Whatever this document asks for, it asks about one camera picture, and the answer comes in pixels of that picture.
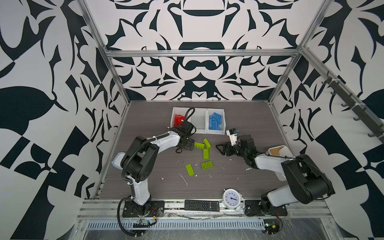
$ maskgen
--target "remote control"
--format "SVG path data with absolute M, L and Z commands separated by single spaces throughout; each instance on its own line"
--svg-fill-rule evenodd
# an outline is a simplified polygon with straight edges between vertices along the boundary
M 218 201 L 186 200 L 184 210 L 219 212 L 220 206 Z

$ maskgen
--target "green toy block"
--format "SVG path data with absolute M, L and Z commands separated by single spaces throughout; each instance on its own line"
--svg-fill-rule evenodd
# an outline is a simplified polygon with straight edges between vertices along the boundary
M 209 142 L 208 142 L 208 140 L 206 138 L 204 138 L 203 143 L 205 144 L 207 149 L 211 149 L 211 144 L 209 144 Z
M 195 142 L 195 148 L 201 148 L 201 149 L 204 149 L 204 146 L 205 146 L 204 143 Z
M 203 158 L 209 159 L 209 149 L 203 149 Z
M 207 169 L 207 168 L 210 168 L 210 167 L 213 167 L 213 166 L 214 166 L 214 164 L 212 163 L 212 161 L 202 162 L 201 163 L 202 169 Z
M 195 172 L 194 172 L 193 169 L 192 169 L 191 164 L 188 164 L 188 165 L 186 165 L 185 167 L 187 168 L 188 174 L 189 174 L 190 176 L 192 176 L 192 175 L 195 174 Z

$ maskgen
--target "alarm clock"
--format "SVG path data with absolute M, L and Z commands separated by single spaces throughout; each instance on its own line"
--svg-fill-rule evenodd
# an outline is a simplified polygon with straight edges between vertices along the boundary
M 234 209 L 236 212 L 241 209 L 241 194 L 235 189 L 227 189 L 223 194 L 223 204 L 228 209 Z

